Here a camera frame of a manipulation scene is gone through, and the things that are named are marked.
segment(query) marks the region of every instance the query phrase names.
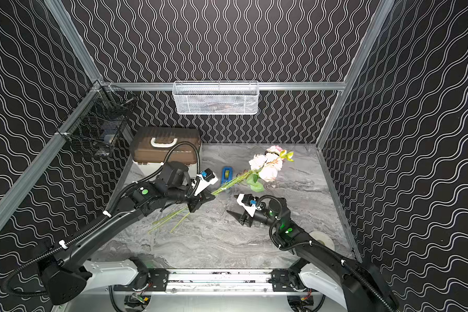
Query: artificial flower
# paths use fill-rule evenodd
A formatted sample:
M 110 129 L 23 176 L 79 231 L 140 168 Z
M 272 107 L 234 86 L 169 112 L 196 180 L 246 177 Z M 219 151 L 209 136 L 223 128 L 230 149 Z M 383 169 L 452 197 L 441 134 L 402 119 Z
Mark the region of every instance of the artificial flower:
M 252 170 L 258 170 L 261 167 L 263 167 L 266 161 L 267 161 L 267 157 L 265 155 L 259 154 L 259 155 L 255 155 L 253 159 L 249 161 L 249 163 L 250 163 Z
M 281 153 L 281 151 L 283 151 L 283 149 L 279 145 L 273 145 L 273 146 L 267 148 L 268 153 L 274 153 L 274 154 L 279 155 L 279 153 Z
M 293 152 L 287 152 L 286 150 L 282 150 L 281 153 L 279 154 L 279 157 L 282 159 L 287 159 L 288 161 L 294 161 L 293 158 Z
M 258 173 L 258 176 L 265 182 L 275 181 L 275 178 L 277 177 L 277 168 L 272 164 L 265 165 Z
M 266 165 L 272 164 L 278 171 L 282 169 L 282 159 L 277 154 L 267 153 L 265 156 L 267 157 Z

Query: green leaf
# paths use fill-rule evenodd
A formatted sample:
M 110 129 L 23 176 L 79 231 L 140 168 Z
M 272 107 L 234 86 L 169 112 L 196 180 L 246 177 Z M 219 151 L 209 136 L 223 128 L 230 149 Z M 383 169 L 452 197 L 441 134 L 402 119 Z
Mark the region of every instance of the green leaf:
M 247 179 L 246 179 L 246 183 L 248 185 L 252 185 L 252 184 L 255 184 L 256 183 L 256 179 L 258 179 L 258 175 L 256 175 L 255 173 L 251 174 Z
M 263 184 L 260 182 L 255 182 L 254 184 L 250 184 L 250 188 L 254 192 L 263 192 L 265 189 L 263 188 Z

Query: marble tabletop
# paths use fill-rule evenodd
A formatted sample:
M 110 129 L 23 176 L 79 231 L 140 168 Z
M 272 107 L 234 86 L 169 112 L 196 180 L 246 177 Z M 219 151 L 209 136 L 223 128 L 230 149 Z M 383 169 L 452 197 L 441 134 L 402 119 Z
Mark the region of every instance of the marble tabletop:
M 218 176 L 223 166 L 232 166 L 235 173 L 249 169 L 248 161 L 269 145 L 204 144 L 201 168 L 212 169 Z M 329 235 L 336 251 L 352 255 L 328 186 L 318 162 L 314 145 L 285 145 L 294 151 L 293 163 L 285 162 L 275 182 L 264 183 L 265 191 L 284 197 L 291 218 L 307 232 L 321 231 Z M 126 183 L 144 174 L 133 165 Z M 218 188 L 220 182 L 210 187 Z M 186 211 L 161 228 L 152 231 L 152 223 L 178 210 L 173 205 L 164 212 L 154 212 L 116 235 L 93 254 L 93 261 L 118 261 L 138 256 L 150 267 L 163 268 L 287 268 L 298 257 L 279 251 L 268 236 L 268 227 L 254 223 L 251 228 L 239 224 L 227 210 L 242 212 L 234 195 L 252 193 L 247 185 L 236 185 L 201 206 L 173 231 Z

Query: brown toolbox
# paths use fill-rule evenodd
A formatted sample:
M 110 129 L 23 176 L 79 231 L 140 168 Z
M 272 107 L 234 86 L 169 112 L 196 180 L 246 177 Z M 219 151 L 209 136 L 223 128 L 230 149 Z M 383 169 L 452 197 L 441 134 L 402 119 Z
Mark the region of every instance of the brown toolbox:
M 200 132 L 197 129 L 142 127 L 130 145 L 130 153 L 142 172 L 150 174 L 159 168 L 170 148 L 182 141 L 193 143 L 198 151 L 201 149 Z M 194 165 L 190 172 L 196 175 L 196 155 L 190 146 L 183 145 L 175 149 L 169 161 L 180 161 L 189 167 Z

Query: pink flower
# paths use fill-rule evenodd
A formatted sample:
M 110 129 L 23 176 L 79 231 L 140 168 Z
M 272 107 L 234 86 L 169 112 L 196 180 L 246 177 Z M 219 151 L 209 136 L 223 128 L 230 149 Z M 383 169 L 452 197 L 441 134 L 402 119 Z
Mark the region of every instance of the pink flower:
M 260 169 L 261 167 L 263 167 L 266 161 L 267 161 L 267 157 L 265 155 L 259 154 L 259 155 L 253 156 L 253 159 L 250 160 L 251 169 L 252 170 Z
M 278 171 L 282 169 L 282 159 L 274 153 L 267 153 L 267 164 L 272 164 Z
M 273 145 L 269 148 L 267 148 L 267 152 L 269 153 L 275 153 L 275 154 L 278 154 L 281 153 L 282 151 L 282 147 L 280 147 L 279 145 Z
M 277 168 L 272 164 L 265 165 L 258 173 L 258 176 L 265 182 L 275 181 L 275 178 L 277 177 Z

